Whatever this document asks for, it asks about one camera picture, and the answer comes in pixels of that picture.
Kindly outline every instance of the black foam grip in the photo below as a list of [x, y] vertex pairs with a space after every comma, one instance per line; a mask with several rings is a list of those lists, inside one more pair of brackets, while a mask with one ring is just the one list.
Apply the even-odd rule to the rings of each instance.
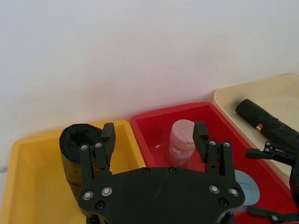
[[235, 111], [271, 142], [299, 149], [299, 133], [251, 100], [242, 101]]

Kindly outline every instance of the pink jar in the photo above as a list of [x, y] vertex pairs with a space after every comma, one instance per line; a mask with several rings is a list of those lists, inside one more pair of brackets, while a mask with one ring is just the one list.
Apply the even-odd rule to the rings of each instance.
[[185, 166], [191, 159], [195, 150], [193, 129], [194, 122], [190, 120], [178, 120], [172, 125], [166, 159], [173, 166]]

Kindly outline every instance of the white wall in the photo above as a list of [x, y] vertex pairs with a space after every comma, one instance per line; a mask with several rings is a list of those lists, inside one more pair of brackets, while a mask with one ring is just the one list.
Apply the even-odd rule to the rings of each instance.
[[14, 141], [299, 71], [298, 0], [2, 0], [0, 168]]

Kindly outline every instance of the beige bin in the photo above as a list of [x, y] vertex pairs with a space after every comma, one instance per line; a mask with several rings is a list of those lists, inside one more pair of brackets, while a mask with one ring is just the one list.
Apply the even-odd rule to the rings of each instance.
[[[213, 104], [218, 110], [252, 147], [263, 149], [267, 139], [235, 112], [237, 105], [247, 98], [299, 131], [299, 74], [221, 88], [214, 94]], [[291, 167], [272, 160], [265, 161], [289, 187]]]

